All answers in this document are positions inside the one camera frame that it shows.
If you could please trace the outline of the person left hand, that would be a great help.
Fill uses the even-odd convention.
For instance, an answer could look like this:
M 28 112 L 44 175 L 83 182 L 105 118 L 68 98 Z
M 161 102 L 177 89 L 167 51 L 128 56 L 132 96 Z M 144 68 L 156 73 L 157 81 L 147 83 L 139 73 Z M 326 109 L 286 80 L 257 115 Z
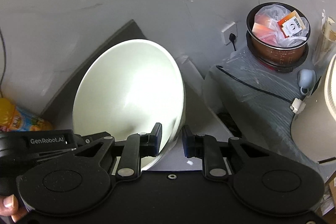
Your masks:
M 1 217 L 9 217 L 14 223 L 29 213 L 25 207 L 19 206 L 18 199 L 13 194 L 1 196 L 0 206 Z

